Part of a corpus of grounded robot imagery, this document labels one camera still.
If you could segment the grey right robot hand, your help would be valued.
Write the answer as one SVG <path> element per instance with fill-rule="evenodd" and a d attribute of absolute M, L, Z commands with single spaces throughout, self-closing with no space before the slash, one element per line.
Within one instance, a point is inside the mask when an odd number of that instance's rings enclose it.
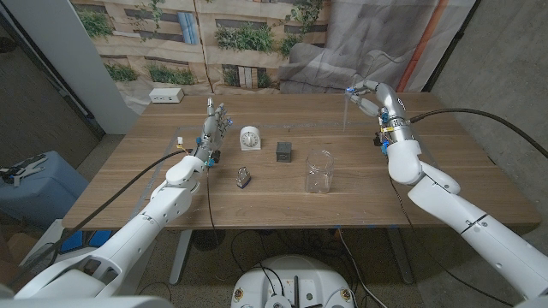
<path fill-rule="evenodd" d="M 369 92 L 375 94 L 381 106 L 362 97 Z M 396 95 L 393 88 L 385 83 L 372 80 L 359 81 L 346 89 L 344 98 L 343 124 L 348 121 L 348 105 L 350 103 L 355 104 L 365 115 L 376 116 L 381 126 L 400 127 L 409 124 L 402 100 Z"/>

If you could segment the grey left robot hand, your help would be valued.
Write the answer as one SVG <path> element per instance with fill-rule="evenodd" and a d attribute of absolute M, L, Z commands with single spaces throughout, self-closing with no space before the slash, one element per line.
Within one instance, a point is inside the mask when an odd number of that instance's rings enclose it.
<path fill-rule="evenodd" d="M 233 123 L 226 113 L 224 103 L 215 107 L 212 97 L 207 99 L 207 117 L 202 133 L 197 138 L 197 147 L 194 152 L 194 156 L 202 160 L 206 167 L 219 163 L 219 148 L 227 129 Z"/>

